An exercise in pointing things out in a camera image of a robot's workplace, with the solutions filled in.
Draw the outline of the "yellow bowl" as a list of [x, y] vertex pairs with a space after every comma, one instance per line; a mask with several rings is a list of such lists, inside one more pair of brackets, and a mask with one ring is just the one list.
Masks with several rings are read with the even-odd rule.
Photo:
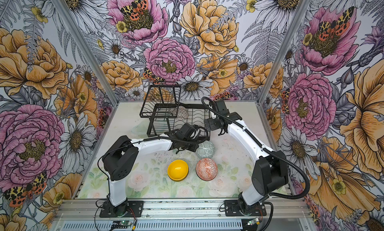
[[168, 166], [167, 174], [174, 182], [183, 181], [189, 174], [189, 166], [184, 160], [175, 160]]

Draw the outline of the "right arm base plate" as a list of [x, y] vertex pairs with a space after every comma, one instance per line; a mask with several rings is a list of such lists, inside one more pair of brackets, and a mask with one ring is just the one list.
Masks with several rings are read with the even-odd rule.
[[242, 200], [225, 200], [224, 207], [227, 217], [264, 217], [267, 215], [265, 206], [260, 203], [249, 206]]

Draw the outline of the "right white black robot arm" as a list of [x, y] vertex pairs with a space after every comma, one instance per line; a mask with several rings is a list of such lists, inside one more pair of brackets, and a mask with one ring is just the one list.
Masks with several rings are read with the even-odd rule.
[[224, 100], [201, 99], [202, 105], [213, 115], [204, 121], [209, 131], [220, 130], [229, 134], [248, 151], [254, 162], [252, 184], [239, 194], [238, 206], [242, 214], [249, 215], [252, 209], [260, 206], [273, 192], [288, 183], [288, 165], [281, 151], [274, 151], [265, 145], [248, 128], [243, 118], [236, 112], [229, 112]]

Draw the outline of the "brown dotted patterned bowl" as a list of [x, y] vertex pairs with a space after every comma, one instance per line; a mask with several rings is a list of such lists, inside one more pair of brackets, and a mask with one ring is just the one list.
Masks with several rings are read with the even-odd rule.
[[179, 106], [172, 111], [172, 115], [175, 116], [176, 120], [187, 120], [189, 117], [188, 110], [184, 106]]

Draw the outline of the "green patterned bowl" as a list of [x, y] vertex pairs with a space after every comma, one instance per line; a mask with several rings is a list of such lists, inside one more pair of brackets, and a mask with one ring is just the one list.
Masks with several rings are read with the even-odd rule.
[[212, 158], [215, 154], [216, 154], [216, 147], [210, 141], [205, 141], [199, 144], [199, 147], [196, 150], [196, 155], [199, 159]]

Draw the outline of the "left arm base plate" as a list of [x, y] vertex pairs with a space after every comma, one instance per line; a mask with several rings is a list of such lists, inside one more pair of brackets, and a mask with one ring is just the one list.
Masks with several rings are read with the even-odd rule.
[[100, 218], [140, 218], [143, 206], [143, 201], [126, 200], [116, 207], [110, 201], [105, 201], [101, 207]]

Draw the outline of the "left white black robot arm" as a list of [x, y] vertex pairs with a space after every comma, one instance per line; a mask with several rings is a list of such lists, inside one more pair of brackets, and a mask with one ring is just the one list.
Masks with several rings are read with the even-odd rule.
[[107, 200], [100, 211], [101, 218], [139, 217], [143, 206], [130, 204], [126, 195], [126, 178], [140, 155], [177, 151], [195, 152], [210, 137], [206, 128], [185, 123], [181, 128], [144, 139], [130, 139], [123, 135], [100, 158], [109, 184]]

